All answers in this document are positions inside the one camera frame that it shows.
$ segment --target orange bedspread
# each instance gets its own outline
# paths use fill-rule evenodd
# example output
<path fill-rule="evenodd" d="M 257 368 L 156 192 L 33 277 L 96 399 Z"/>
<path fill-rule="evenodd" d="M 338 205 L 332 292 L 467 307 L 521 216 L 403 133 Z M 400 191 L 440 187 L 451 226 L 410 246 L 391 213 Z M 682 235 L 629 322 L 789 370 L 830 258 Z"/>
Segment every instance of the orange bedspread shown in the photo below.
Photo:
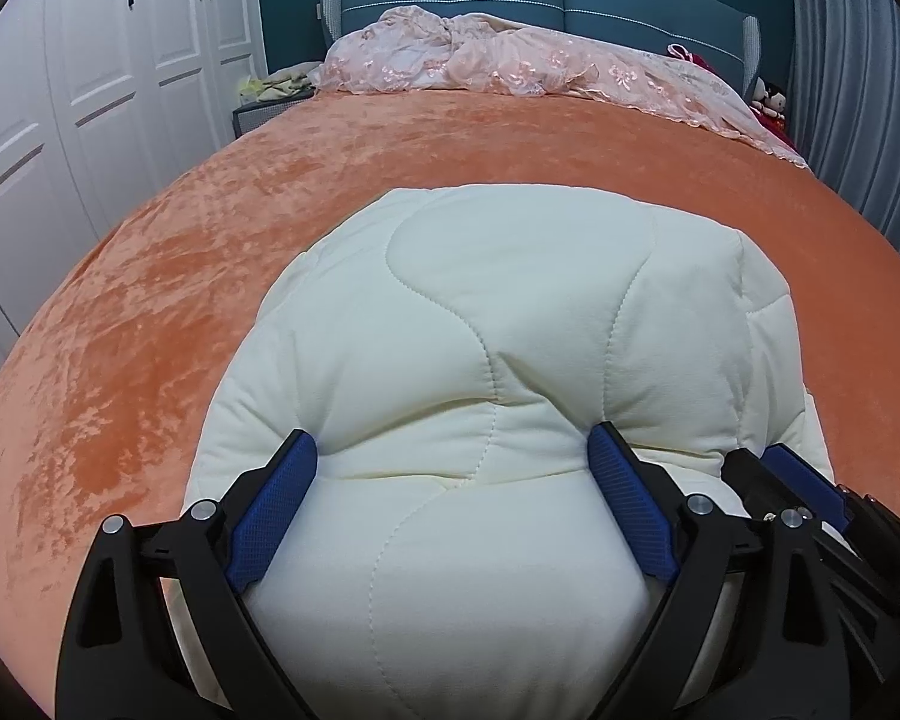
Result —
<path fill-rule="evenodd" d="M 0 374 L 0 654 L 45 709 L 86 549 L 174 518 L 210 397 L 290 260 L 393 187 L 586 185 L 708 215 L 787 277 L 838 479 L 900 512 L 900 259 L 810 172 L 573 98 L 320 95 L 218 153 L 70 275 Z"/>

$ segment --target pink lace blanket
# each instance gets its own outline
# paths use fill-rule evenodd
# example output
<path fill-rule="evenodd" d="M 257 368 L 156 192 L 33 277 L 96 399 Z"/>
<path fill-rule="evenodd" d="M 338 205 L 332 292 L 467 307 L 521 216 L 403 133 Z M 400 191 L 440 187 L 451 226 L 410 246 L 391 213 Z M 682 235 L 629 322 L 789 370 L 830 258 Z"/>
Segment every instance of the pink lace blanket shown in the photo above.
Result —
<path fill-rule="evenodd" d="M 440 18 L 394 7 L 338 40 L 310 79 L 365 94 L 468 89 L 521 97 L 571 95 L 703 127 L 798 167 L 807 163 L 762 127 L 725 81 L 681 59 L 470 13 Z"/>

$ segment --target white quilted comforter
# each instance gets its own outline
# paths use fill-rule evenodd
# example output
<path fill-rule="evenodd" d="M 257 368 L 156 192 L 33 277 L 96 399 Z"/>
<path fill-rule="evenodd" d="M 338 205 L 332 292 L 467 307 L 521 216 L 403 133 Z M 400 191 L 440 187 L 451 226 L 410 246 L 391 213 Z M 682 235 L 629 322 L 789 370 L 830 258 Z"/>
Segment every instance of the white quilted comforter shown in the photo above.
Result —
<path fill-rule="evenodd" d="M 322 720 L 583 718 L 658 598 L 586 468 L 603 419 L 735 514 L 737 447 L 832 478 L 787 284 L 742 233 L 593 189 L 394 190 L 272 286 L 184 503 L 317 440 L 247 606 Z"/>

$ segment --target white wardrobe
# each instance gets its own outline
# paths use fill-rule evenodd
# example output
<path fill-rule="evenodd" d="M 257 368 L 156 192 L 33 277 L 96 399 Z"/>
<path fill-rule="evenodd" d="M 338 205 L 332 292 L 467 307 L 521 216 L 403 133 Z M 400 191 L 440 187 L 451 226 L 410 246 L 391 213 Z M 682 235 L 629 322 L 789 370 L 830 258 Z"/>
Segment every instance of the white wardrobe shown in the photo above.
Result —
<path fill-rule="evenodd" d="M 0 364 L 67 272 L 233 139 L 258 0 L 10 0 L 0 13 Z"/>

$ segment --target gray curtain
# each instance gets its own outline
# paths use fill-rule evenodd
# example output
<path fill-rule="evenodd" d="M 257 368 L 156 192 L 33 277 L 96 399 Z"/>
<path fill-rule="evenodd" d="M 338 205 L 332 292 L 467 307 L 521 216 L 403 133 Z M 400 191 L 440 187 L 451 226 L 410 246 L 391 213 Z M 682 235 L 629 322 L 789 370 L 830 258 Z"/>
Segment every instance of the gray curtain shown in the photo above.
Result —
<path fill-rule="evenodd" d="M 900 9 L 794 0 L 790 134 L 816 176 L 900 252 Z"/>

